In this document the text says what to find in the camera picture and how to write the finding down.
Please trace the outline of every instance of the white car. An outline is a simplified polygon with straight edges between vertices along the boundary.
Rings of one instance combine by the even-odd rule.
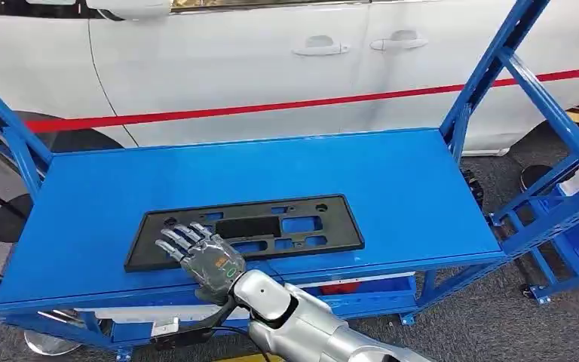
[[[125,147],[433,127],[514,3],[205,1],[0,0],[0,96],[33,130]],[[552,0],[519,54],[579,105],[579,0]],[[473,115],[468,155],[543,121],[509,78]]]

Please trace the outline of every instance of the red object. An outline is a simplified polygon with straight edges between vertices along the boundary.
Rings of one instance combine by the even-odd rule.
[[[328,296],[331,294],[348,294],[355,292],[359,286],[360,286],[359,281],[345,284],[323,285],[320,287],[320,292],[324,296]]]
[[[537,76],[541,81],[559,81],[563,79],[579,78],[579,69],[567,70],[564,72],[554,72]],[[500,79],[494,82],[493,87],[505,87],[514,85],[516,81],[510,79]],[[442,87],[429,87],[409,90],[397,90],[394,92],[360,94],[357,96],[325,98],[322,100],[300,100],[296,102],[259,104],[254,106],[238,106],[217,109],[194,109],[180,112],[152,113],[146,115],[118,115],[96,118],[74,118],[74,119],[42,119],[30,120],[26,124],[33,132],[55,132],[58,130],[83,130],[94,127],[120,126],[124,124],[152,123],[160,121],[175,121],[190,118],[213,117],[217,115],[236,115],[241,113],[266,112],[280,109],[294,109],[314,106],[327,106],[332,104],[363,102],[366,100],[387,100],[391,98],[422,96],[425,94],[438,94],[448,92],[458,92],[463,89],[464,84],[444,85]]]

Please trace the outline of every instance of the red stripe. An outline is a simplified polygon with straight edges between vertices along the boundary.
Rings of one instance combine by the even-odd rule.
[[[579,78],[579,69],[564,72],[554,72],[538,75],[541,81],[558,81],[562,79]],[[501,79],[494,83],[494,87],[504,87],[515,84],[512,78]],[[218,109],[198,109],[181,112],[152,113],[147,115],[119,115],[97,118],[76,119],[43,119],[27,121],[28,127],[34,132],[51,132],[57,130],[80,130],[93,127],[118,126],[123,124],[151,123],[160,121],[172,121],[189,118],[212,117],[216,115],[236,115],[240,113],[264,112],[280,109],[293,109],[313,106],[326,106],[332,104],[363,102],[366,100],[386,100],[391,98],[422,96],[425,94],[438,94],[457,92],[463,89],[464,84],[446,85],[442,87],[429,87],[411,90],[398,90],[395,92],[361,94],[358,96],[326,98],[322,100],[301,100],[297,102],[261,104],[255,106],[240,106]]]

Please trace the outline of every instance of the car door handle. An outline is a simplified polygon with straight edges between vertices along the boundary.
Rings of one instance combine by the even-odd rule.
[[[398,49],[415,49],[426,45],[429,41],[415,30],[398,30],[388,39],[379,39],[369,43],[375,51],[392,51]]]
[[[293,49],[292,52],[303,57],[345,54],[349,52],[349,44],[334,42],[327,35],[315,35],[305,41],[303,48]]]

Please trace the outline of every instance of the black cable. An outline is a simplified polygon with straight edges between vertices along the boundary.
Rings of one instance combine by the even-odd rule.
[[[220,327],[212,327],[213,330],[229,330],[232,332],[236,332],[239,334],[242,334],[243,336],[246,336],[247,338],[250,339],[250,341],[252,341],[252,343],[259,349],[259,351],[261,351],[261,354],[263,354],[263,358],[265,359],[265,362],[270,362],[270,359],[268,357],[268,355],[265,353],[265,351],[263,351],[263,348],[261,348],[260,345],[258,345],[256,343],[256,341],[254,341],[254,339],[244,330],[242,330],[241,328],[236,328],[236,327],[227,327],[227,326],[220,326]]]

